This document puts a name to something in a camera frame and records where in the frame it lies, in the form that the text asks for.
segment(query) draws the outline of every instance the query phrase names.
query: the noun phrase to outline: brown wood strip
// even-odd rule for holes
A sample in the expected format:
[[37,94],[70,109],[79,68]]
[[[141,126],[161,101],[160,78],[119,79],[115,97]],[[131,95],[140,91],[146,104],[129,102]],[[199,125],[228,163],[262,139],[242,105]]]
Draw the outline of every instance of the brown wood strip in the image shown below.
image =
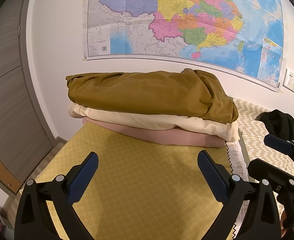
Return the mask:
[[6,167],[0,161],[0,181],[4,183],[10,190],[17,193],[22,183],[15,178],[13,174],[6,169]]

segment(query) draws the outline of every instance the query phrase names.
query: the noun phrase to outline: map of china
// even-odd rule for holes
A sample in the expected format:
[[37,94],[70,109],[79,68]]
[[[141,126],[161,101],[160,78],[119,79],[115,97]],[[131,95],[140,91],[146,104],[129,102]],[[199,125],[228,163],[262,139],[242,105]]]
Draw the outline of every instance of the map of china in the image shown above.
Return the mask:
[[[99,0],[114,12],[132,16],[154,14],[149,28],[154,37],[182,37],[187,44],[202,47],[226,45],[242,28],[242,15],[233,0]],[[197,59],[200,52],[191,57]]]

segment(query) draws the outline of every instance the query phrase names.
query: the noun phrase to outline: beige patterned sheet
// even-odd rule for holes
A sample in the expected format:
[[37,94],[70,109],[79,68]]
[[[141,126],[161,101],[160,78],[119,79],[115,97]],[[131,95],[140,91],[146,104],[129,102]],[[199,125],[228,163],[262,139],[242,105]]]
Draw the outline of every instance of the beige patterned sheet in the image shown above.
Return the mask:
[[[268,131],[264,123],[256,121],[255,118],[262,112],[269,112],[269,110],[239,99],[234,99],[234,103],[238,108],[239,129],[243,132],[242,137],[250,161],[259,158],[294,176],[294,162],[288,156],[266,146],[263,142]],[[279,214],[281,214],[283,206],[280,203],[277,203],[277,206]]]
[[[89,122],[36,181],[66,174],[94,151],[98,170],[73,207],[95,239],[198,240],[222,208],[197,166],[202,149],[231,173],[226,147],[160,145]],[[68,239],[52,202],[48,207],[60,237]]]

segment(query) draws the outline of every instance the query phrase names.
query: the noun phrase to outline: screw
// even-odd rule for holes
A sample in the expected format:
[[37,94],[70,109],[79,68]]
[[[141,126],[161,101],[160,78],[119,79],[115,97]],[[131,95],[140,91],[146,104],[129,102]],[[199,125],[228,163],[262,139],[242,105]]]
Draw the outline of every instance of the screw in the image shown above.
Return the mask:
[[231,178],[234,181],[240,181],[240,177],[237,174],[232,175]]
[[268,185],[269,185],[269,181],[266,180],[266,179],[263,179],[261,182],[262,182],[265,186],[268,186]]
[[64,178],[65,178],[64,175],[58,175],[58,176],[56,177],[56,181],[58,181],[58,182],[63,181]]
[[34,183],[34,180],[33,179],[28,179],[28,181],[27,181],[27,185],[28,186],[30,186],[30,185],[32,185]]

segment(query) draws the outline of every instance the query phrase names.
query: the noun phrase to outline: yellow checkered fabric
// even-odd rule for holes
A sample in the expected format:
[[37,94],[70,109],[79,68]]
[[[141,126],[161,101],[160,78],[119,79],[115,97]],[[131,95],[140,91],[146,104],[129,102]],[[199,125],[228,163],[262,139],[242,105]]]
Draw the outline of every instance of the yellow checkered fabric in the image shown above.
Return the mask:
[[[198,240],[222,208],[197,166],[203,149],[231,172],[226,147],[160,145],[89,122],[36,181],[66,174],[94,151],[98,170],[73,207],[96,240]],[[48,207],[60,237],[68,239],[52,202]]]

